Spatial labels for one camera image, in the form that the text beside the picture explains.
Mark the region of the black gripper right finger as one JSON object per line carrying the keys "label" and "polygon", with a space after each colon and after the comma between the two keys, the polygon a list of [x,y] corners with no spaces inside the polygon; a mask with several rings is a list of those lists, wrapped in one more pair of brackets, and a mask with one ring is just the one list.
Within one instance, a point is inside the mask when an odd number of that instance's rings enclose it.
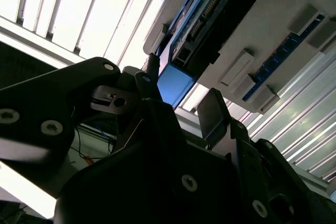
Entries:
{"label": "black gripper right finger", "polygon": [[335,214],[268,140],[251,140],[221,93],[210,89],[197,107],[202,136],[221,158],[220,223],[335,223]]}

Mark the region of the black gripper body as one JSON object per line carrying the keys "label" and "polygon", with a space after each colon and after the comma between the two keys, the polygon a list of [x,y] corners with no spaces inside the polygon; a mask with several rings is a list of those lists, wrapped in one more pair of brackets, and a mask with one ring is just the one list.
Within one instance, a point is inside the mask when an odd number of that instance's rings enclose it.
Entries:
{"label": "black gripper body", "polygon": [[78,172],[57,200],[55,223],[239,223],[250,207],[239,165],[185,140],[143,140]]}

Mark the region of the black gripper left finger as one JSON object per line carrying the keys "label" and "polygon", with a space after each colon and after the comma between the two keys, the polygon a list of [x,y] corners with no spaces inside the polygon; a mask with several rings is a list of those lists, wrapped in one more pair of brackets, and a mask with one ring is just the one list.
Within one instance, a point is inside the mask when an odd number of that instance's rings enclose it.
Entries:
{"label": "black gripper left finger", "polygon": [[185,140],[162,101],[158,71],[155,56],[134,74],[95,57],[2,89],[1,158],[52,168],[68,153],[75,127],[102,112],[119,123],[110,156],[143,140]]}

